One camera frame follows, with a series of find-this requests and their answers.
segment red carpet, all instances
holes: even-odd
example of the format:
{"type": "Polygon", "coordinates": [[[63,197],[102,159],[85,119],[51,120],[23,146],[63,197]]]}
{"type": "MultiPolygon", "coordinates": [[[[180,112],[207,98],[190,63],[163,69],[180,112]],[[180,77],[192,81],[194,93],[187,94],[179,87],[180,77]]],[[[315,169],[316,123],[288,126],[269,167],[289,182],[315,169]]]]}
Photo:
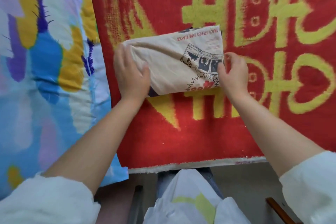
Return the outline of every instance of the red carpet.
{"type": "MultiPolygon", "coordinates": [[[[336,0],[93,0],[112,104],[113,48],[129,38],[220,24],[226,51],[249,57],[249,91],[336,150],[336,0]]],[[[129,168],[261,156],[218,89],[146,100],[120,148],[129,168]]]]}

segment white sleeve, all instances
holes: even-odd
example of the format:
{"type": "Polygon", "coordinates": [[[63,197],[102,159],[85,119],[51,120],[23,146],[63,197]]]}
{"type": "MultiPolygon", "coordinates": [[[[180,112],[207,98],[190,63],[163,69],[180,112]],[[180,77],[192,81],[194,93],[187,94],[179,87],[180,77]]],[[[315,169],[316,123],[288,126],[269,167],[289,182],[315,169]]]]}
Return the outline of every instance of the white sleeve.
{"type": "Polygon", "coordinates": [[[0,223],[95,224],[99,210],[83,183],[36,175],[0,201],[0,223]]]}
{"type": "Polygon", "coordinates": [[[280,177],[287,204],[304,224],[336,223],[336,153],[325,151],[280,177]]]}

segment floor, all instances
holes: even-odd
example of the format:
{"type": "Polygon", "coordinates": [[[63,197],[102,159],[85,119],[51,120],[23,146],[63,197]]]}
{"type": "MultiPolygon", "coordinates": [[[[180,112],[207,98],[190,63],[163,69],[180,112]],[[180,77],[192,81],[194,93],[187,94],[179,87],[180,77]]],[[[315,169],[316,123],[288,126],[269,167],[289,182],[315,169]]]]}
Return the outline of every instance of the floor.
{"type": "MultiPolygon", "coordinates": [[[[211,170],[224,196],[234,198],[251,224],[284,224],[266,204],[266,197],[273,197],[295,222],[300,221],[286,204],[281,184],[269,163],[212,167],[211,170]]],[[[145,193],[143,200],[145,213],[156,200],[157,175],[141,176],[145,193]]]]}

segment hand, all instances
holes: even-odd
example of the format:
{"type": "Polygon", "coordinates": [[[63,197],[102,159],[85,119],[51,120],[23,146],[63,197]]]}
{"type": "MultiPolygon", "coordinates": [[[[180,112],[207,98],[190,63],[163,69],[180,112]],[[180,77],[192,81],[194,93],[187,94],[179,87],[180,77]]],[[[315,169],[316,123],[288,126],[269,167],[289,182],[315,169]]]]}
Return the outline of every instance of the hand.
{"type": "Polygon", "coordinates": [[[151,85],[148,65],[139,71],[131,57],[130,46],[120,44],[114,53],[114,70],[122,100],[141,106],[151,85]]]}
{"type": "Polygon", "coordinates": [[[224,93],[232,102],[249,95],[247,91],[248,68],[243,57],[233,52],[224,53],[231,60],[231,70],[227,73],[223,63],[218,64],[218,78],[224,93]]]}

